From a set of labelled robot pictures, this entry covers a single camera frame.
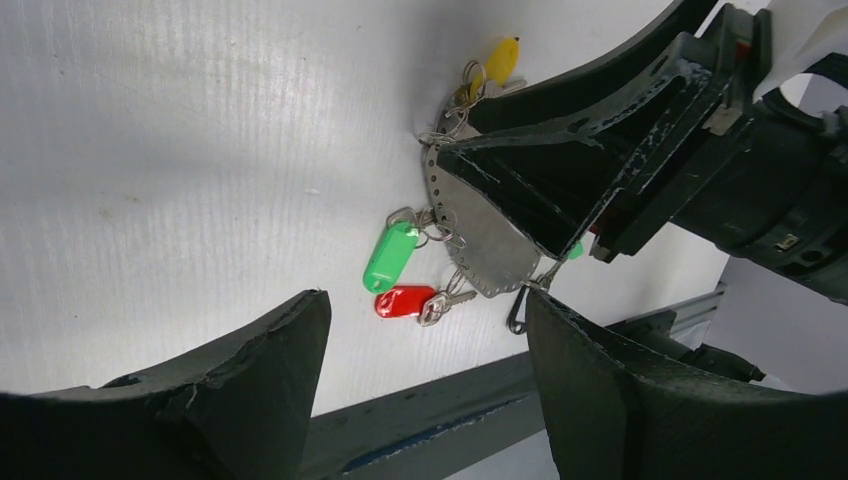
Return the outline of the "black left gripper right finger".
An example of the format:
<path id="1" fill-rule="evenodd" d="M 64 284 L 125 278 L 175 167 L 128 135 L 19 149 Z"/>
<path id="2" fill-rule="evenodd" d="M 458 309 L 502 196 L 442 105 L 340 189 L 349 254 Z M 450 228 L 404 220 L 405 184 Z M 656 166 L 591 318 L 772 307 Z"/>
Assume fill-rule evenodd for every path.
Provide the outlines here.
<path id="1" fill-rule="evenodd" d="M 599 326 L 548 294 L 527 340 L 564 479 L 843 479 L 847 396 L 740 382 Z"/>

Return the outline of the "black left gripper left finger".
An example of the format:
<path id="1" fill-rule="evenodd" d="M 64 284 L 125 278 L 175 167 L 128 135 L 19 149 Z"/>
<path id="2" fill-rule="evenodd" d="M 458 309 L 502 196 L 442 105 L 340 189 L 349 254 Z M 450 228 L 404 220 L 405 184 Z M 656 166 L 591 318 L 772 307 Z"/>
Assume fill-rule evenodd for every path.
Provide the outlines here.
<path id="1" fill-rule="evenodd" d="M 293 479 L 331 324 L 322 290 L 158 365 L 1 397 L 5 479 Z"/>

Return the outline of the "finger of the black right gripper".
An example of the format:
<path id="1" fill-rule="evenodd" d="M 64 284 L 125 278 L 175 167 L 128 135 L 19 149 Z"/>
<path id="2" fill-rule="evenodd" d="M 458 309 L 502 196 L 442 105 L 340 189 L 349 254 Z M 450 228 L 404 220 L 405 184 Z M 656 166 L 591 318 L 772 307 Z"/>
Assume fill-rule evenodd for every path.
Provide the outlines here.
<path id="1" fill-rule="evenodd" d="M 562 258 L 616 197 L 636 194 L 694 128 L 703 68 L 658 59 L 570 115 L 460 140 L 437 165 L 482 195 L 544 253 Z"/>
<path id="2" fill-rule="evenodd" d="M 472 108 L 469 123 L 481 134 L 564 117 L 609 97 L 658 60 L 681 33 L 694 34 L 716 0 L 672 2 L 623 44 L 580 67 Z"/>

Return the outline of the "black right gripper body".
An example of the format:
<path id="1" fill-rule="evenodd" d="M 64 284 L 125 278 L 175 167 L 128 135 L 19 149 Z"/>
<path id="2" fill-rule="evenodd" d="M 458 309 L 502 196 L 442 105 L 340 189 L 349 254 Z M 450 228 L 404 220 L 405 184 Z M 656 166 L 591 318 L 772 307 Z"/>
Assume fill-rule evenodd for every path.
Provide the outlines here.
<path id="1" fill-rule="evenodd" d="M 802 74 L 845 86 L 843 3 L 771 3 L 752 19 L 724 8 L 705 31 L 734 73 L 667 166 L 595 226 L 592 255 L 637 253 L 673 223 L 842 304 L 847 300 L 847 108 L 817 114 L 782 85 Z"/>

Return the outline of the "grey perforated key organizer plate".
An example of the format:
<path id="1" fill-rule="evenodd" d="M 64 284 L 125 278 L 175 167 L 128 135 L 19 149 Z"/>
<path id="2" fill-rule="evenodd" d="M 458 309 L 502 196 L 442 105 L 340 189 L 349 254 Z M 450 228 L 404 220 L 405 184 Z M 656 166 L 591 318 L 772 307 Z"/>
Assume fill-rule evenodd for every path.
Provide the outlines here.
<path id="1" fill-rule="evenodd" d="M 456 229 L 446 245 L 450 258 L 487 298 L 518 290 L 536 271 L 541 253 L 482 195 L 436 164 L 440 150 L 427 147 L 422 164 L 439 222 Z"/>

